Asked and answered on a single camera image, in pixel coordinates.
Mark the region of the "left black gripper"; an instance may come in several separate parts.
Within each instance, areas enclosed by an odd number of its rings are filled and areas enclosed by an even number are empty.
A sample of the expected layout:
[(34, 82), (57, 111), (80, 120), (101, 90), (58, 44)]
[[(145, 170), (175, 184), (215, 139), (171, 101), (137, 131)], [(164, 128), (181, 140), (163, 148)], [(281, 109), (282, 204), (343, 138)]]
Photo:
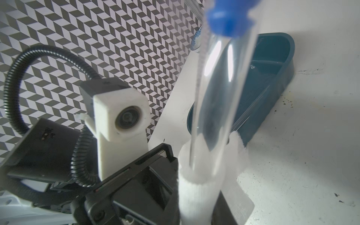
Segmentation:
[(77, 197), (79, 225), (178, 225), (177, 158), (162, 143)]

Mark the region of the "test tube blue cap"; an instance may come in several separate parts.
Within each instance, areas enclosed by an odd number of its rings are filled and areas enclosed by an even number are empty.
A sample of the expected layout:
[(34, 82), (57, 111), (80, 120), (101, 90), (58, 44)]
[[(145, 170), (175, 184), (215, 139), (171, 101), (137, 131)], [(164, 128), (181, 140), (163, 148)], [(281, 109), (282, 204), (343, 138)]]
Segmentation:
[(255, 49), (264, 1), (207, 1), (200, 34), (189, 165), (215, 175)]

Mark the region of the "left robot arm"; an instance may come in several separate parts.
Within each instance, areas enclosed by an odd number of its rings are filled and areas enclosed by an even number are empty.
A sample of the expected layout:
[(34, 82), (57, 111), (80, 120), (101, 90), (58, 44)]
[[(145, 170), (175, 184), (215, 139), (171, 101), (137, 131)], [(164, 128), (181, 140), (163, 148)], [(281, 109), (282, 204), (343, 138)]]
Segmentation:
[(68, 206), (80, 225), (177, 225), (177, 166), (170, 145), (148, 150), (129, 121), (108, 140), (41, 119), (3, 161), (1, 187), (35, 207)]

